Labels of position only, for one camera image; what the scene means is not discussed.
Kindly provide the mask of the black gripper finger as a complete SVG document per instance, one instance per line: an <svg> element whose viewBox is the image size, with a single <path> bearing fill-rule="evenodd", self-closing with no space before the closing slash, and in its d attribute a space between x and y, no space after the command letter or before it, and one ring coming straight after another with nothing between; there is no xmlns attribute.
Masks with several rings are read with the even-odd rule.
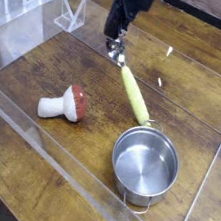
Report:
<svg viewBox="0 0 221 221"><path fill-rule="evenodd" d="M118 0L112 3L110 12L107 17L107 21L104 27L104 34L110 38L117 38L118 28L119 28L119 15L120 15L121 5Z"/></svg>
<svg viewBox="0 0 221 221"><path fill-rule="evenodd" d="M131 22L130 14L121 6L115 6L111 10L107 36L118 39L122 32L128 29Z"/></svg>

